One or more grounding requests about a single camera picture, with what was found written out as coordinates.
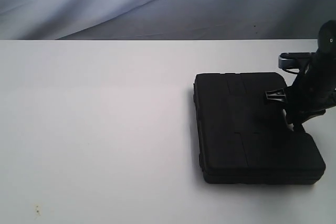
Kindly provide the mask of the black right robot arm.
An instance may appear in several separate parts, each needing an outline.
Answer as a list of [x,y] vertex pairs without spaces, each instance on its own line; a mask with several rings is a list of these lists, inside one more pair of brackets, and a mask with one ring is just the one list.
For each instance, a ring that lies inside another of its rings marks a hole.
[[287,124],[303,132],[304,122],[335,107],[335,20],[321,26],[316,52],[281,53],[278,68],[296,78],[291,86],[265,92],[264,100],[278,103]]

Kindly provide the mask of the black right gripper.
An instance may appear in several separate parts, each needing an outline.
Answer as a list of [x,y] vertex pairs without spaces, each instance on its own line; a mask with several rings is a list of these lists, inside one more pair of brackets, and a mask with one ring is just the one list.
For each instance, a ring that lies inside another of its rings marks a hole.
[[294,132],[305,132],[304,122],[335,106],[335,50],[318,49],[291,86],[267,91],[265,100],[282,105]]

